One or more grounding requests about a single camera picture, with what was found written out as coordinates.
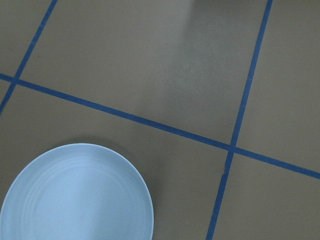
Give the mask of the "blue plate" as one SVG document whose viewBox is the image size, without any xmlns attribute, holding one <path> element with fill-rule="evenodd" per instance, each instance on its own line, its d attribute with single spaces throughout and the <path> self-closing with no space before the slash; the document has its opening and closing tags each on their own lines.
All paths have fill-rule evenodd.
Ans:
<svg viewBox="0 0 320 240">
<path fill-rule="evenodd" d="M 154 209 L 139 171 L 96 144 L 51 149 L 11 184 L 1 207 L 3 240 L 150 240 Z"/>
</svg>

